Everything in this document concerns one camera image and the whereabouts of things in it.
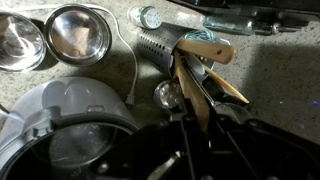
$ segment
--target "wooden handle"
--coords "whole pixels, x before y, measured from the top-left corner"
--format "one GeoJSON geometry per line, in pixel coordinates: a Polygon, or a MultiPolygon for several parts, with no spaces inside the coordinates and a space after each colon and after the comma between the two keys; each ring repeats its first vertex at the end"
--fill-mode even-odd
{"type": "Polygon", "coordinates": [[[176,48],[221,64],[228,64],[236,54],[236,48],[230,45],[196,41],[186,38],[182,38],[178,42],[176,48]]]}
{"type": "Polygon", "coordinates": [[[210,110],[205,100],[204,95],[197,87],[195,82],[187,74],[181,61],[180,54],[177,50],[174,51],[175,63],[175,76],[179,78],[180,86],[184,97],[191,100],[195,114],[198,118],[199,125],[202,131],[207,132],[210,110]]]}
{"type": "Polygon", "coordinates": [[[222,87],[226,88],[228,91],[236,95],[243,102],[249,104],[248,99],[245,98],[238,90],[236,90],[233,86],[231,86],[227,81],[222,79],[217,73],[213,72],[207,66],[203,66],[203,67],[212,79],[216,80],[222,87]]]}

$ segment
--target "tool handle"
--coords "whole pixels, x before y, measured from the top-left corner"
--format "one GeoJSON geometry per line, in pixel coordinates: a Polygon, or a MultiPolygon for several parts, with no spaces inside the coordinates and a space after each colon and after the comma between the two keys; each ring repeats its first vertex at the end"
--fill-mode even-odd
{"type": "Polygon", "coordinates": [[[238,90],[236,90],[233,86],[231,86],[227,81],[222,79],[217,73],[213,72],[211,69],[209,69],[207,66],[203,66],[206,72],[209,74],[209,76],[217,81],[222,87],[224,87],[229,92],[236,95],[239,99],[241,99],[243,102],[249,104],[248,99],[246,99],[238,90]]]}
{"type": "Polygon", "coordinates": [[[180,54],[177,50],[174,51],[175,57],[175,76],[179,78],[180,86],[185,98],[189,98],[197,116],[200,128],[202,131],[207,132],[210,110],[205,100],[204,95],[197,87],[195,82],[187,74],[180,54]]]}
{"type": "Polygon", "coordinates": [[[236,48],[230,45],[210,43],[182,38],[177,49],[186,51],[195,55],[202,56],[209,60],[228,64],[236,54],[236,48]]]}

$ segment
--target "gray floor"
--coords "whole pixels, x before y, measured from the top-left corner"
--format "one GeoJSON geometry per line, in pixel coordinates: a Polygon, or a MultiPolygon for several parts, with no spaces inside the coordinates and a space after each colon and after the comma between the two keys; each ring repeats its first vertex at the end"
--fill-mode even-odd
{"type": "MultiPolygon", "coordinates": [[[[1,1],[0,6],[12,7],[18,0],[1,1]]],[[[44,4],[41,0],[23,1],[16,7],[44,4]]],[[[126,11],[135,5],[153,5],[164,21],[202,28],[202,16],[189,9],[165,1],[98,1],[115,13],[121,33],[132,47],[140,31],[128,22],[126,11]]],[[[24,15],[44,20],[50,10],[23,12],[24,15]]],[[[63,76],[85,76],[100,80],[114,88],[125,100],[134,75],[132,56],[116,35],[115,26],[103,14],[111,27],[113,44],[110,54],[90,67],[75,68],[46,58],[44,65],[27,74],[0,74],[0,101],[10,109],[14,102],[31,88],[48,80],[63,76]]],[[[255,117],[320,144],[320,24],[311,25],[301,32],[276,36],[235,36],[216,33],[228,39],[238,52],[229,65],[216,64],[215,71],[238,88],[252,102],[255,117]]],[[[165,79],[164,75],[138,57],[139,79],[136,87],[136,104],[129,107],[140,125],[167,117],[156,107],[153,90],[165,79]]]]}

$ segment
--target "concrete floor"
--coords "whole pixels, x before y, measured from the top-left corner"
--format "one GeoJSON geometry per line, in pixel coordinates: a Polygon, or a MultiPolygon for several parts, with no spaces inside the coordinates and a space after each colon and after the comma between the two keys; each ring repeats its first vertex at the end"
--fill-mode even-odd
{"type": "MultiPolygon", "coordinates": [[[[4,0],[1,7],[27,7],[55,4],[57,0],[4,0]]],[[[71,1],[64,3],[93,3],[112,11],[118,18],[121,33],[131,47],[136,47],[140,28],[126,18],[132,6],[155,6],[169,23],[203,29],[203,17],[187,8],[167,1],[71,1]]],[[[21,12],[44,21],[51,10],[21,12]]],[[[0,74],[0,102],[10,109],[15,101],[31,88],[51,79],[64,76],[85,76],[100,80],[125,100],[134,75],[133,59],[116,35],[111,17],[106,18],[113,37],[112,49],[99,63],[84,67],[70,67],[50,55],[37,70],[26,74],[0,74]]],[[[228,65],[215,65],[215,71],[238,88],[252,102],[251,113],[272,125],[320,144],[320,24],[311,23],[301,32],[276,36],[236,36],[216,33],[228,39],[238,52],[228,65]]],[[[136,86],[136,104],[128,107],[139,125],[168,117],[168,113],[153,102],[153,91],[166,77],[138,55],[139,79],[136,86]]]]}

